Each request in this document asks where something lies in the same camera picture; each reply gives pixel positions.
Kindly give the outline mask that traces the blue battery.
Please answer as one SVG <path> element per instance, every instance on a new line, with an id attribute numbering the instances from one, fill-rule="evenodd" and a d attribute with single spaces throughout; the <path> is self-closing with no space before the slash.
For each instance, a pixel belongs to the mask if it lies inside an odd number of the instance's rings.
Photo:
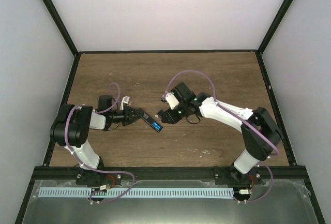
<path id="1" fill-rule="evenodd" d="M 159 125 L 157 122 L 152 122 L 152 127 L 157 131 L 160 132 L 162 130 L 162 126 Z"/>

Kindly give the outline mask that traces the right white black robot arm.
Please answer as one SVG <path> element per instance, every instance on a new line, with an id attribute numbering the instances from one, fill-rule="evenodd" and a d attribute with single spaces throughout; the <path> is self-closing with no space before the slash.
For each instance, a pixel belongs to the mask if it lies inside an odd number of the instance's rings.
<path id="1" fill-rule="evenodd" d="M 226 124 L 242 134 L 245 149 L 230 170 L 230 179 L 236 184 L 242 184 L 251 169 L 267 160 L 272 152 L 278 153 L 277 145 L 283 133 L 265 108 L 240 108 L 206 93 L 196 95 L 185 83 L 172 88 L 161 100 L 169 106 L 157 113 L 163 123 L 174 125 L 195 115 L 198 119 L 209 118 Z"/>

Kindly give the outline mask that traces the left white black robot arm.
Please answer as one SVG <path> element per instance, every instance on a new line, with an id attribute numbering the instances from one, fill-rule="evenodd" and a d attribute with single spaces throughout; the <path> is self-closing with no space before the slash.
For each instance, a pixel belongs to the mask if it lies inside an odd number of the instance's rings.
<path id="1" fill-rule="evenodd" d="M 50 138 L 59 146 L 67 149 L 79 161 L 79 167 L 89 170 L 87 178 L 95 185 L 106 178 L 103 162 L 88 142 L 91 129 L 109 131 L 113 124 L 130 125 L 144 117 L 145 112 L 128 104 L 120 108 L 110 95 L 99 97 L 98 109 L 91 106 L 75 108 L 64 104 L 50 129 Z"/>

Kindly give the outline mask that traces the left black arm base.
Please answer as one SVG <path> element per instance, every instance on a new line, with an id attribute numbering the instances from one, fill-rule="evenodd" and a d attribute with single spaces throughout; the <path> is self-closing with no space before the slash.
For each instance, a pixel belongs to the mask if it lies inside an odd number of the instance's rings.
<path id="1" fill-rule="evenodd" d="M 101 185 L 110 185 L 115 186 L 119 185 L 122 182 L 121 175 L 117 174 L 104 174 L 98 173 L 91 170 L 85 170 L 80 168 L 77 164 L 75 167 L 78 168 L 76 184 L 77 185 L 87 185 L 87 186 L 101 186 Z"/>

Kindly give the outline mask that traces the black remote control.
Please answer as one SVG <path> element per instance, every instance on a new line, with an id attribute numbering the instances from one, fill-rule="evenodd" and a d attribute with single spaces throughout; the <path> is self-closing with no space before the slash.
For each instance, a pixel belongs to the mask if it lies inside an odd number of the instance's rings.
<path id="1" fill-rule="evenodd" d="M 143 121 L 145 121 L 154 131 L 155 129 L 152 127 L 152 122 L 157 122 L 154 120 L 147 112 L 143 110 Z"/>

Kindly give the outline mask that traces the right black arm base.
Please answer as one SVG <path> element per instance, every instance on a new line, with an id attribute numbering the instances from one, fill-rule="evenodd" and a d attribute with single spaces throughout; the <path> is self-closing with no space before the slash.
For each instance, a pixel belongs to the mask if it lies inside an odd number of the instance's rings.
<path id="1" fill-rule="evenodd" d="M 257 177 L 256 168 L 251 169 L 248 173 L 242 174 L 235 167 L 234 163 L 225 167 L 214 167 L 214 179 L 216 184 L 228 186 L 245 186 L 251 183 L 261 184 L 261 179 Z"/>

